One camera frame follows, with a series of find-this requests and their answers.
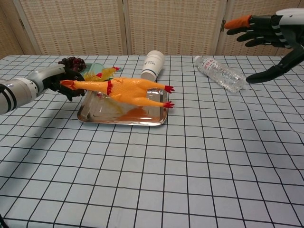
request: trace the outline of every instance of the plastic water bottle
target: plastic water bottle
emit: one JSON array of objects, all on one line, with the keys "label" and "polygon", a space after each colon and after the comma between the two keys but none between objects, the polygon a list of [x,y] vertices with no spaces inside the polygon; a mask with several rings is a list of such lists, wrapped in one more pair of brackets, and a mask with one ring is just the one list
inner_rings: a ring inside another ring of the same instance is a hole
[{"label": "plastic water bottle", "polygon": [[233,93],[242,89],[246,83],[246,77],[242,73],[228,68],[210,57],[196,56],[194,65],[200,72]]}]

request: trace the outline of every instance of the green plastic item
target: green plastic item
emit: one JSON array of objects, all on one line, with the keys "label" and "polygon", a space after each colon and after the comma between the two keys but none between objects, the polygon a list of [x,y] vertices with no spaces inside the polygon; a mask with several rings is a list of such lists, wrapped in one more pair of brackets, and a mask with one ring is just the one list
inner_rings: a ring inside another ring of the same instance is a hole
[{"label": "green plastic item", "polygon": [[87,64],[87,68],[81,72],[81,75],[84,76],[87,72],[94,72],[94,74],[98,74],[102,72],[104,65],[101,63],[89,63]]}]

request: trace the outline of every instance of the chicken's red foot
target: chicken's red foot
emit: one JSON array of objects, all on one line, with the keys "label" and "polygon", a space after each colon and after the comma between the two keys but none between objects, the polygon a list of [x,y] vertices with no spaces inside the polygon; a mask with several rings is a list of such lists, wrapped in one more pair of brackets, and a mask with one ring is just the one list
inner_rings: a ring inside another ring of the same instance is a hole
[{"label": "chicken's red foot", "polygon": [[172,101],[167,101],[164,103],[164,108],[173,108],[174,104],[172,104]]},{"label": "chicken's red foot", "polygon": [[170,85],[165,85],[165,90],[170,94],[172,91],[174,91],[174,88]]}]

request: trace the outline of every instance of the chicken's leg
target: chicken's leg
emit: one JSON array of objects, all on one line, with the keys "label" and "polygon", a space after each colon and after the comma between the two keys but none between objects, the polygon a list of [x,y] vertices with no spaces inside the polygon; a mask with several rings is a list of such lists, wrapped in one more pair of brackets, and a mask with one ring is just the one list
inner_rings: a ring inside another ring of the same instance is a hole
[{"label": "chicken's leg", "polygon": [[133,104],[137,106],[156,106],[156,107],[164,107],[164,108],[173,108],[174,104],[171,103],[171,101],[162,103],[150,100],[146,97],[138,97],[133,99]]},{"label": "chicken's leg", "polygon": [[142,87],[143,89],[151,89],[151,88],[163,89],[166,90],[168,93],[174,91],[174,88],[170,85],[163,85],[160,83],[152,82],[150,80],[145,80],[145,83],[141,84],[140,87]]}]

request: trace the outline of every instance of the beige wall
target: beige wall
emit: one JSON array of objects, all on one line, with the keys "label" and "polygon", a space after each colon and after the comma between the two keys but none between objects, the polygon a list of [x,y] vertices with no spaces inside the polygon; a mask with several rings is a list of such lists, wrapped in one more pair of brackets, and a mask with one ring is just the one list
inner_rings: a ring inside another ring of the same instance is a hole
[{"label": "beige wall", "polygon": [[304,0],[0,0],[6,55],[285,55],[245,47],[223,20],[304,8]]}]

